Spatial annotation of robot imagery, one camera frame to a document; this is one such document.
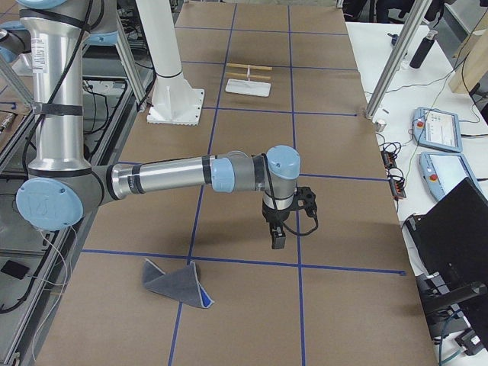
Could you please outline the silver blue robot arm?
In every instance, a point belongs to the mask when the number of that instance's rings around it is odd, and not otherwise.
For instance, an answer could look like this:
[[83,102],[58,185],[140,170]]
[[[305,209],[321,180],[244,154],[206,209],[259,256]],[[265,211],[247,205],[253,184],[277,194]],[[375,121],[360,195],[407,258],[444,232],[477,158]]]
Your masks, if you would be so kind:
[[22,1],[30,34],[37,152],[16,204],[33,226],[64,229],[86,214],[131,194],[210,185],[217,192],[260,191],[272,248],[284,247],[290,212],[304,208],[297,186],[300,155],[275,146],[259,156],[229,152],[137,165],[94,166],[84,156],[82,45],[118,39],[114,1]]
[[31,53],[31,35],[20,21],[1,24],[1,56],[7,63],[14,62],[21,54]]

